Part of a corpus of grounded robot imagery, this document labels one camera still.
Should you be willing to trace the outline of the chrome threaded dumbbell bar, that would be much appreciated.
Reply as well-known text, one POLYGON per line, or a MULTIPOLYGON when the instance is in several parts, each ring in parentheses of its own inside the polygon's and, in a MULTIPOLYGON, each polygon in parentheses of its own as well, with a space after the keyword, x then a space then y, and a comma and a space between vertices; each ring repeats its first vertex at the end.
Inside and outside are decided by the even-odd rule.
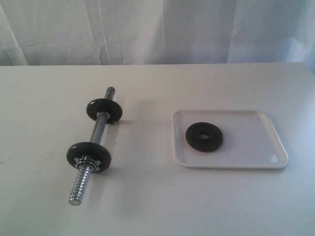
MULTIPOLYGON (((113 100, 114 95, 115 88, 108 87, 103 98, 113 100)), ((105 130, 105 126, 108 124, 107 123, 108 119, 109 114, 106 112, 97 114, 94 129, 92 131, 91 138, 88 142, 97 143, 101 145, 102 136, 105 130)), ((92 174, 91 169, 88 166, 80 167, 80 169, 78 170, 77 177, 75 179, 73 188, 69 196, 69 204, 71 204, 72 206, 78 206, 81 204, 91 174, 92 174)))

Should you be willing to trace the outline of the black washer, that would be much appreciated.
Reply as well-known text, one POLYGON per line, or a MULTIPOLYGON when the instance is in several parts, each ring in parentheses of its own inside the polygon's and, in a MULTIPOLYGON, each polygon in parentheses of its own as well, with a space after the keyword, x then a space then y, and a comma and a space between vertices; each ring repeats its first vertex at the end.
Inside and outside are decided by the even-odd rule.
POLYGON ((94 121, 96 121, 98 113, 108 113, 108 124, 114 124, 118 122, 123 115, 123 110, 117 102, 105 98, 98 98, 91 101, 87 105, 86 111, 87 115, 94 121))

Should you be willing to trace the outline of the white backdrop curtain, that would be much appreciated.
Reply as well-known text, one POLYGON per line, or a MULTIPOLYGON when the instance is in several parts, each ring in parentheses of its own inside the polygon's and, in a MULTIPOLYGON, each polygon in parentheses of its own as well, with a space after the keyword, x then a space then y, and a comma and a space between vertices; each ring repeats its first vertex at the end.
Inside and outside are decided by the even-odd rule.
POLYGON ((312 0, 3 0, 2 65, 304 62, 312 0))

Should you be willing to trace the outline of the black weight plate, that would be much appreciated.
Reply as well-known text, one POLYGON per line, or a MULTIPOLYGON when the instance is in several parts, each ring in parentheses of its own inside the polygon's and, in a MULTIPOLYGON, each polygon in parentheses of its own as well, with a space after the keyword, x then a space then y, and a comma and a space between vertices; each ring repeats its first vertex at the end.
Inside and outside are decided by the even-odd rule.
POLYGON ((187 143, 201 152, 214 152, 223 144, 223 133, 215 125, 207 122, 192 124, 185 133, 187 143))
POLYGON ((78 169, 81 163, 88 162, 94 166, 94 172, 101 173, 111 164, 111 154, 103 146, 97 143, 80 142, 72 145, 67 153, 68 163, 78 169))

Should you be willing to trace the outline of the white rectangular plastic tray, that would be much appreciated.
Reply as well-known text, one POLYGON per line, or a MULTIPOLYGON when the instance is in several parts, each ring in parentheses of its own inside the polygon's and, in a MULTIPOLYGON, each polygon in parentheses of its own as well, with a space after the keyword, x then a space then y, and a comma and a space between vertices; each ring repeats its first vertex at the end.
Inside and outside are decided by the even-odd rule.
POLYGON ((187 168, 282 169, 288 155, 270 119, 258 111, 181 110, 172 115, 175 161, 187 168), (193 149, 186 130, 194 123, 207 122, 223 133, 223 144, 214 152, 193 149))

